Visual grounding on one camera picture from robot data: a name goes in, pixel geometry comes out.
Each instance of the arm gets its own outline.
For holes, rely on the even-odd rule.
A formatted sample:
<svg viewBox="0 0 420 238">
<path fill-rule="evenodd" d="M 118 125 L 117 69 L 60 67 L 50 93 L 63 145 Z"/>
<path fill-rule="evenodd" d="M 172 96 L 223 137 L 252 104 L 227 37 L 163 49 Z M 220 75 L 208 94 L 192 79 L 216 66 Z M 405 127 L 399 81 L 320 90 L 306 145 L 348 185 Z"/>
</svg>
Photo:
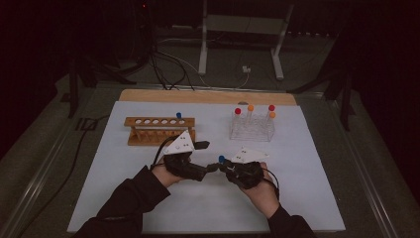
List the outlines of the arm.
<svg viewBox="0 0 420 238">
<path fill-rule="evenodd" d="M 266 171 L 266 164 L 261 163 L 263 175 L 272 181 Z M 273 187 L 266 181 L 261 181 L 250 189 L 241 189 L 250 198 L 253 205 L 267 218 L 272 237 L 309 238 L 315 234 L 303 217 L 290 216 L 277 200 Z"/>
<path fill-rule="evenodd" d="M 180 180 L 163 166 L 155 167 L 152 172 L 143 167 L 134 178 L 124 180 L 97 216 L 86 221 L 73 237 L 139 237 L 143 213 L 152 211 L 168 197 L 166 188 Z"/>
</svg>

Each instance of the black long-sleeve shirt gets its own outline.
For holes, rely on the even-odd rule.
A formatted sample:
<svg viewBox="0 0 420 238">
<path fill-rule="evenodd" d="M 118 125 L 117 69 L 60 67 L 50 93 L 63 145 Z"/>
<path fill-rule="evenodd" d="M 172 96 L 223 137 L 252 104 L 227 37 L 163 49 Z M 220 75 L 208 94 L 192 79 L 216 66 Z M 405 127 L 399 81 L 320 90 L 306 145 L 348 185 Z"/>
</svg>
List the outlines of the black long-sleeve shirt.
<svg viewBox="0 0 420 238">
<path fill-rule="evenodd" d="M 140 237 L 143 213 L 152 211 L 169 195 L 158 178 L 144 167 L 134 178 L 124 180 L 97 216 L 86 221 L 73 238 Z M 283 207 L 279 207 L 268 220 L 268 226 L 272 237 L 315 237 L 301 216 L 290 216 Z"/>
</svg>

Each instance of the gray floor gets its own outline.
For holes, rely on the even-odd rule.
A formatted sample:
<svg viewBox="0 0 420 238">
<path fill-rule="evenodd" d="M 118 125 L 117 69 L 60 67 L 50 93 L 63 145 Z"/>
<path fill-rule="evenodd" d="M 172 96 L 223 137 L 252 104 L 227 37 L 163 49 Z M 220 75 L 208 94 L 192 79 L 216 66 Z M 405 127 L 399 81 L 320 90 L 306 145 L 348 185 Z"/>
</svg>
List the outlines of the gray floor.
<svg viewBox="0 0 420 238">
<path fill-rule="evenodd" d="M 268 46 L 252 50 L 210 49 L 207 74 L 201 79 L 193 69 L 198 68 L 199 44 L 165 41 L 159 44 L 159 50 L 191 64 L 186 63 L 184 66 L 195 89 L 284 91 L 314 79 L 333 44 L 333 40 L 324 38 L 286 38 L 280 54 L 285 72 L 283 81 L 274 78 Z M 178 66 L 160 59 L 157 62 L 169 81 L 181 78 L 182 71 Z M 251 67 L 245 85 L 246 74 L 241 72 L 242 65 Z M 137 85 L 130 87 L 149 88 L 158 85 L 150 65 L 130 75 L 129 79 L 137 82 Z M 189 88 L 186 80 L 181 85 L 179 89 Z M 354 92 L 352 97 L 356 115 L 350 117 L 352 131 L 347 133 L 337 122 L 336 102 L 325 101 L 321 97 L 325 87 L 326 84 L 319 85 L 296 95 L 296 99 L 307 119 L 347 230 L 337 233 L 319 232 L 318 236 L 420 237 L 420 209 L 357 93 Z M 83 135 L 82 131 L 75 130 L 78 119 L 99 118 L 109 114 L 113 103 L 127 86 L 102 78 L 97 88 L 81 88 L 80 107 L 72 120 L 66 117 L 69 105 L 59 101 L 68 92 L 67 76 L 57 83 L 57 88 L 57 97 L 0 162 L 2 232 L 6 228 L 12 229 L 13 224 L 17 224 L 16 231 L 25 226 L 65 179 Z M 86 133 L 69 181 L 22 237 L 71 236 L 65 230 L 105 126 L 106 119 L 100 121 L 96 130 Z M 50 169 L 40 175 L 37 174 L 39 167 Z M 33 193 L 30 196 L 37 199 L 23 207 L 28 200 L 20 199 L 28 197 L 24 196 L 28 185 L 31 186 L 29 191 Z"/>
</svg>

